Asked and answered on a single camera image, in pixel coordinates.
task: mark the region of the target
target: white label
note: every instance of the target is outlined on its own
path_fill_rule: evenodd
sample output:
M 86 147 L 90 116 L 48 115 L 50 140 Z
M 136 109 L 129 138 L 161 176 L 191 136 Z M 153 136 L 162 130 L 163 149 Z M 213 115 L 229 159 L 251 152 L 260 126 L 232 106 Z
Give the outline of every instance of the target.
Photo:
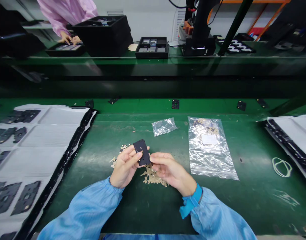
M 203 134 L 202 141 L 203 144 L 217 144 L 217 138 L 214 134 Z

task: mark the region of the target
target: person's left hand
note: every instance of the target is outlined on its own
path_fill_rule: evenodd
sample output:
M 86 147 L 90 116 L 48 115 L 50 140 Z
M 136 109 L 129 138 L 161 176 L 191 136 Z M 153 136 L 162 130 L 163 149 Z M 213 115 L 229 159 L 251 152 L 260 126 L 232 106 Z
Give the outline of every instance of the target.
M 73 46 L 81 42 L 80 38 L 78 36 L 75 36 L 72 38 Z
M 111 185 L 117 188 L 126 187 L 132 180 L 136 169 L 145 166 L 139 166 L 138 163 L 142 155 L 142 152 L 136 153 L 133 145 L 122 151 L 117 156 L 115 168 L 110 177 Z

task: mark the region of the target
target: orange frame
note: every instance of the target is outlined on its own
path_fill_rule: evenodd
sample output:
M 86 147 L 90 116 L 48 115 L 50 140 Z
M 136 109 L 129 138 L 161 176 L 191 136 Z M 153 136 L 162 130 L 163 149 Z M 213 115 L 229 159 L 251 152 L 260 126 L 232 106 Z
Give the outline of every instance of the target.
M 261 3 L 261 4 L 265 4 L 265 6 L 263 7 L 263 9 L 260 11 L 259 15 L 257 16 L 257 18 L 255 19 L 255 21 L 253 22 L 252 26 L 250 27 L 250 29 L 248 30 L 247 34 L 250 34 L 250 31 L 252 30 L 252 28 L 254 27 L 254 25 L 256 24 L 256 22 L 258 21 L 258 19 L 260 18 L 260 16 L 262 15 L 262 13 L 264 12 L 265 8 L 267 7 L 267 5 L 269 3 L 280 3 L 281 6 L 279 7 L 279 9 L 275 12 L 275 14 L 272 16 L 272 18 L 269 20 L 269 22 L 267 23 L 267 25 L 264 27 L 263 31 L 259 34 L 259 36 L 256 38 L 255 41 L 258 41 L 259 38 L 264 34 L 264 32 L 267 30 L 267 28 L 269 27 L 269 25 L 271 24 L 271 22 L 277 17 L 277 15 L 279 14 L 279 12 L 283 9 L 283 7 L 285 7 L 285 5 L 287 3 L 289 3 L 291 0 L 254 0 L 253 3 Z M 222 0 L 221 2 L 223 3 L 235 3 L 235 4 L 240 4 L 243 2 L 243 0 Z M 213 9 L 209 12 L 208 18 L 207 18 L 207 24 L 210 20 L 210 16 L 213 12 Z

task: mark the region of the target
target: blue sleeve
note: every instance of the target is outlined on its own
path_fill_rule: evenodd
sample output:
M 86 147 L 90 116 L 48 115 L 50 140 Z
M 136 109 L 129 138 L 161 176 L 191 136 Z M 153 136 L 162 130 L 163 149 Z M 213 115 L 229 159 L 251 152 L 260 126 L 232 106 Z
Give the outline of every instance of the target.
M 252 229 L 238 213 L 222 203 L 211 190 L 202 189 L 199 206 L 190 212 L 195 231 L 207 240 L 256 240 Z
M 79 191 L 69 208 L 43 228 L 38 240 L 98 240 L 103 225 L 120 203 L 124 190 L 113 187 L 109 179 Z

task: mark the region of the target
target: blue cuff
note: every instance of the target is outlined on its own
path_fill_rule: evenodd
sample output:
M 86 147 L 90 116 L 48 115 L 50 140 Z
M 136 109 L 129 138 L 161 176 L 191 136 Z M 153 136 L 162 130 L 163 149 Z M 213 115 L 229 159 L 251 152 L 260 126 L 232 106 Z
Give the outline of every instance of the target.
M 192 196 L 183 197 L 184 200 L 184 206 L 181 206 L 179 208 L 180 215 L 182 216 L 182 219 L 186 218 L 190 211 L 199 205 L 200 197 L 202 196 L 203 190 L 197 184 L 196 190 Z

